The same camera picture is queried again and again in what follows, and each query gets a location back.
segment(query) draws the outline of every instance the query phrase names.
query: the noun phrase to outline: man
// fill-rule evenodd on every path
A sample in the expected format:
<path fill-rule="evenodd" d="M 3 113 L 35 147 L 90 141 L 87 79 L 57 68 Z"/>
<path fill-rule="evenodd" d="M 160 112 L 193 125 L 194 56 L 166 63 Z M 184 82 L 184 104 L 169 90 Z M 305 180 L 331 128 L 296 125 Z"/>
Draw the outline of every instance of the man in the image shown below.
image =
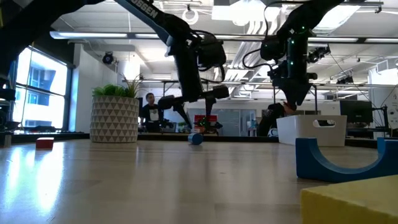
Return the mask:
<path fill-rule="evenodd" d="M 159 132 L 160 121 L 163 120 L 163 110 L 159 109 L 159 106 L 155 104 L 155 96 L 153 93 L 148 93 L 146 95 L 146 100 L 148 104 L 142 108 L 143 117 L 141 118 L 141 124 L 145 119 L 144 125 L 148 132 Z"/>
<path fill-rule="evenodd" d="M 276 119 L 293 115 L 297 107 L 290 106 L 288 103 L 284 104 L 276 103 L 268 106 L 266 114 L 262 115 L 261 122 L 257 128 L 257 135 L 261 137 L 267 137 L 270 128 L 276 128 Z"/>

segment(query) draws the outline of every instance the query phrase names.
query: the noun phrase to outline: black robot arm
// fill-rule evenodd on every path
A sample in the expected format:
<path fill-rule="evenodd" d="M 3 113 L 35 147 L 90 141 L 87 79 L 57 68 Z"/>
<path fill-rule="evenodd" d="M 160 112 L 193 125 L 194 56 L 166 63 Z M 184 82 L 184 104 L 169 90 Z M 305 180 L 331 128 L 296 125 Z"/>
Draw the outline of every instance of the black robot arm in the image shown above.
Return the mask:
<path fill-rule="evenodd" d="M 289 105 L 295 109 L 301 105 L 311 88 L 309 79 L 317 74 L 307 73 L 308 38 L 325 14 L 344 0 L 311 0 L 293 10 L 275 36 L 262 41 L 260 55 L 264 60 L 275 60 L 278 68 L 269 72 L 274 86 L 279 87 Z"/>
<path fill-rule="evenodd" d="M 44 32 L 61 15 L 74 12 L 87 4 L 97 4 L 104 0 L 33 0 L 11 22 L 0 30 L 0 49 L 5 55 L 0 60 L 1 86 L 7 80 L 9 66 L 15 58 Z M 208 113 L 216 99 L 229 96 L 226 86 L 216 86 L 204 92 L 199 70 L 220 67 L 226 61 L 223 42 L 208 32 L 191 30 L 189 25 L 175 15 L 167 14 L 149 1 L 116 0 L 122 7 L 151 27 L 160 40 L 168 47 L 167 56 L 173 56 L 177 66 L 178 80 L 182 96 L 166 96 L 159 101 L 161 109 L 174 108 L 190 124 L 183 110 L 183 103 L 204 98 Z"/>

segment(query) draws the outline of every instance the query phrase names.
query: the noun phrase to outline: computer monitor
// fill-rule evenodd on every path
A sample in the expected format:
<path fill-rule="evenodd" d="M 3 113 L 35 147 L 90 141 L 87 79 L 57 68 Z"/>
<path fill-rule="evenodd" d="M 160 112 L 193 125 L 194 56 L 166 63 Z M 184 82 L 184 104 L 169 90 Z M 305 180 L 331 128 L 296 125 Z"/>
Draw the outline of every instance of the computer monitor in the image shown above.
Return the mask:
<path fill-rule="evenodd" d="M 340 114 L 347 115 L 349 123 L 372 123 L 373 111 L 370 101 L 341 100 Z"/>

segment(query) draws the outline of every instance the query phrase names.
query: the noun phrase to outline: white bin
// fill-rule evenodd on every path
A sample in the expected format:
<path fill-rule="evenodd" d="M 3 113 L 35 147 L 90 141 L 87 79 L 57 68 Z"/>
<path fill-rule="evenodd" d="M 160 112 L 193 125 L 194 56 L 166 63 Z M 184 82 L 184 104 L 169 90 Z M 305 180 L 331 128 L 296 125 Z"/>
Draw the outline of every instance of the white bin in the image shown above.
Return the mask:
<path fill-rule="evenodd" d="M 334 126 L 319 126 L 320 121 L 334 121 Z M 347 116 L 297 115 L 277 119 L 279 142 L 295 145 L 296 138 L 316 138 L 319 146 L 343 147 Z"/>

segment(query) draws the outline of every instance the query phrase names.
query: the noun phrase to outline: plant pot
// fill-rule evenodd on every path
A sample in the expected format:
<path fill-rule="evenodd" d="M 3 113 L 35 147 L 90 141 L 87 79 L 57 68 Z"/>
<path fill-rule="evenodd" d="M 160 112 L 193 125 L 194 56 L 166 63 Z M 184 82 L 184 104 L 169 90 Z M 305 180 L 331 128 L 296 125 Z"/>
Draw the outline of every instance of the plant pot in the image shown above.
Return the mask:
<path fill-rule="evenodd" d="M 92 142 L 136 142 L 139 100 L 120 96 L 94 96 L 91 108 Z"/>

